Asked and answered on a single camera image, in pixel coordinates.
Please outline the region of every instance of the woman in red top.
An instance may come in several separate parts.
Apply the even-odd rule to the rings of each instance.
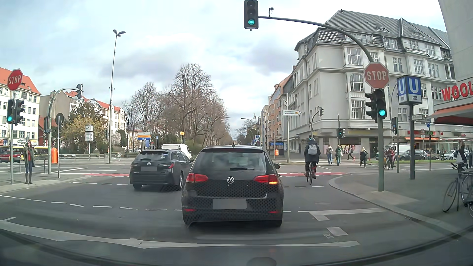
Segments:
[[[25,161],[25,184],[31,183],[31,175],[33,173],[33,167],[35,166],[35,150],[31,145],[31,141],[28,141],[23,149],[23,160]]]

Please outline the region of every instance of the road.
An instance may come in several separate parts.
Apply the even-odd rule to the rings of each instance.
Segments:
[[[6,166],[0,165],[0,173],[5,174]],[[375,255],[445,236],[328,185],[334,177],[376,172],[376,166],[360,168],[353,162],[339,167],[319,165],[311,186],[303,177],[303,166],[282,166],[284,218],[278,229],[255,222],[201,223],[187,228],[182,222],[180,191],[162,186],[134,190],[129,170],[129,162],[62,163],[62,175],[91,177],[1,193],[0,229],[47,243],[55,250],[94,258],[150,265],[197,265],[196,261],[202,261],[207,266],[246,265],[254,257],[271,257],[277,265],[343,261],[344,265],[358,265],[349,261],[360,257],[369,257],[376,265],[398,265],[411,258]],[[0,243],[11,241],[0,238]],[[463,248],[458,242],[444,245]],[[440,247],[415,259],[432,264],[444,260],[446,248],[435,248]],[[18,251],[10,252],[14,256]],[[16,255],[29,260],[21,253]]]

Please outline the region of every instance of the black toyota station wagon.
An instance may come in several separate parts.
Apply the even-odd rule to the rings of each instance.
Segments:
[[[281,226],[284,192],[279,167],[261,147],[205,147],[182,190],[184,223],[267,221]]]
[[[135,189],[143,185],[173,185],[182,189],[193,159],[180,150],[144,150],[130,165],[130,183]]]

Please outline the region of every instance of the blue u sign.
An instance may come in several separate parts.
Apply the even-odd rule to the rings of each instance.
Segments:
[[[400,105],[422,103],[422,87],[419,77],[402,76],[397,79],[397,93]]]

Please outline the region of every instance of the backpack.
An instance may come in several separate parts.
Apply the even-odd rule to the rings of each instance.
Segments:
[[[309,148],[307,149],[307,153],[310,155],[317,155],[318,148],[316,144],[309,144]]]

